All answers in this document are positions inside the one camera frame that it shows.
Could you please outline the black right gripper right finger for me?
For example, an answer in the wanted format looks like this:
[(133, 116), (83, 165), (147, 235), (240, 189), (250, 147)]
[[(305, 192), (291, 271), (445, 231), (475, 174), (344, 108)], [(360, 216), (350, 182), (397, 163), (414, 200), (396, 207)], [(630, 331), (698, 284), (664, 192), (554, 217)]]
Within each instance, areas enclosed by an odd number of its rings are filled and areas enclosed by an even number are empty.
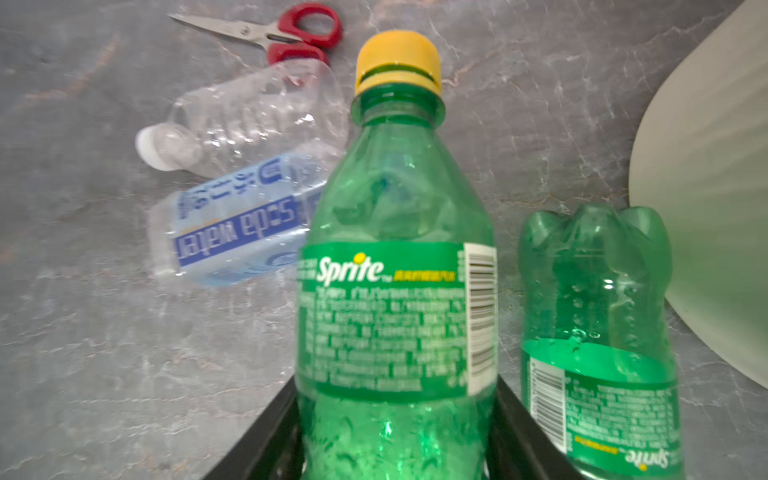
[(491, 480), (582, 480), (499, 376), (486, 452)]

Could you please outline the green bottle yellow cap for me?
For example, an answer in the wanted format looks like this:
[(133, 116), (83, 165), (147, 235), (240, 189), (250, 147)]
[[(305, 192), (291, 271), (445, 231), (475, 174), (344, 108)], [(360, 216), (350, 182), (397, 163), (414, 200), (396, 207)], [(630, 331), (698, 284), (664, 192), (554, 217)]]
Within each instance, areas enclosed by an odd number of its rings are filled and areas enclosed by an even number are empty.
[(308, 479), (479, 479), (498, 375), (492, 222), (439, 138), (436, 47), (362, 47), (360, 131), (297, 270), (295, 382)]
[(519, 239), (521, 388), (531, 417), (589, 479), (685, 475), (664, 318), (671, 248), (659, 214), (538, 211)]

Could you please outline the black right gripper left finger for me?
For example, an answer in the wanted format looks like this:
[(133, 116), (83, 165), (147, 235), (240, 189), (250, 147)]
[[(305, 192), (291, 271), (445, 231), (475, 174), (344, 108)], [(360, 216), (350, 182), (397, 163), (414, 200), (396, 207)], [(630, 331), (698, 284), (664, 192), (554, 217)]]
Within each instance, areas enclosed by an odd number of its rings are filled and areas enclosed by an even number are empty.
[(291, 377), (204, 480), (293, 480), (303, 474), (298, 394)]

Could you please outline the crushed clear bottle back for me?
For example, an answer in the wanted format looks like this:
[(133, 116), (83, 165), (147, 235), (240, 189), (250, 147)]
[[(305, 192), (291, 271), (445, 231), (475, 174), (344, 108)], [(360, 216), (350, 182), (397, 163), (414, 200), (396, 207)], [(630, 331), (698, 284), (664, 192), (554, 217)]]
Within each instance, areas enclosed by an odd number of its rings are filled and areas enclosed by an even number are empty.
[(180, 96), (141, 129), (139, 157), (160, 171), (217, 178), (308, 144), (341, 148), (348, 113), (331, 68), (290, 59)]

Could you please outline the soda water clear bottle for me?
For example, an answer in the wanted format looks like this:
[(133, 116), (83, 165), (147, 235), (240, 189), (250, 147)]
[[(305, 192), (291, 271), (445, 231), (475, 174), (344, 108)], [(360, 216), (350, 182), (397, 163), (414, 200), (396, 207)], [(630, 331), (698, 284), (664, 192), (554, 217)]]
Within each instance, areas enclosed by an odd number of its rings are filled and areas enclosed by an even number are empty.
[(147, 214), (154, 278), (223, 287), (295, 263), (342, 151), (313, 140), (187, 190)]

